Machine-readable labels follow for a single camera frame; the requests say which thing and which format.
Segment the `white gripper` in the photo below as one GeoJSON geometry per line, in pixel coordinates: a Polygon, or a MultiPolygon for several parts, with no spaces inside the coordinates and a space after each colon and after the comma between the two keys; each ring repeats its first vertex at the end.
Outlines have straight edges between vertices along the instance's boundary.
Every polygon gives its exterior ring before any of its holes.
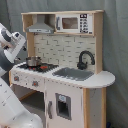
{"type": "Polygon", "coordinates": [[[12,46],[11,48],[9,48],[8,50],[5,50],[4,53],[5,53],[5,56],[7,57],[7,59],[11,63],[13,63],[14,62],[14,59],[16,58],[16,56],[18,55],[18,53],[20,52],[20,50],[23,47],[23,45],[25,44],[26,39],[19,32],[14,32],[12,34],[11,39],[15,43],[15,45],[12,46]]]}

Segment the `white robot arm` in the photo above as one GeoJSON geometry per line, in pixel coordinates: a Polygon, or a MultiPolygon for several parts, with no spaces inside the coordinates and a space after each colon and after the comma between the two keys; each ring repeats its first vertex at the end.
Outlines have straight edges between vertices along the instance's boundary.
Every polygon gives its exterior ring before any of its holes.
{"type": "Polygon", "coordinates": [[[41,118],[29,112],[2,76],[10,71],[26,39],[19,32],[10,33],[0,23],[0,126],[7,128],[43,128],[41,118]]]}

